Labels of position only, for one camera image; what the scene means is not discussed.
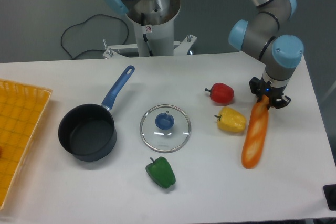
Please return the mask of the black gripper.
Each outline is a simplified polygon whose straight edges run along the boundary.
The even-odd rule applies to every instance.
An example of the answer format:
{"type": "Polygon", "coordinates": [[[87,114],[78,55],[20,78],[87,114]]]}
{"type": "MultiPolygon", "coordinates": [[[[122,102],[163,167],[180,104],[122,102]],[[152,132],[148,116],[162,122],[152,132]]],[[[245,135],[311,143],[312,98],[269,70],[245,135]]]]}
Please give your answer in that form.
{"type": "Polygon", "coordinates": [[[282,96],[285,86],[273,87],[270,82],[261,81],[257,77],[252,77],[249,86],[251,93],[257,97],[257,103],[261,101],[264,95],[269,98],[269,108],[281,109],[291,102],[290,97],[282,96]]]}

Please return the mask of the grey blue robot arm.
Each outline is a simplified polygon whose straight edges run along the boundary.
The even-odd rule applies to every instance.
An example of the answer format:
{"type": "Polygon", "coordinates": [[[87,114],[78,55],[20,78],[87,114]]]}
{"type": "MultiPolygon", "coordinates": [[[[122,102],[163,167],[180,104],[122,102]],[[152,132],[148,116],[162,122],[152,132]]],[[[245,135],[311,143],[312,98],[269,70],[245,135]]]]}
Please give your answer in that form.
{"type": "MultiPolygon", "coordinates": [[[[193,38],[188,36],[174,46],[174,19],[180,0],[104,0],[117,14],[126,15],[134,25],[139,56],[184,55],[193,38]]],[[[304,52],[296,36],[277,36],[281,25],[294,14],[296,0],[252,0],[257,15],[251,21],[239,20],[228,41],[235,49],[265,65],[261,78],[250,80],[251,92],[259,99],[266,96],[269,105],[279,109],[290,103],[284,90],[304,52]]]]}

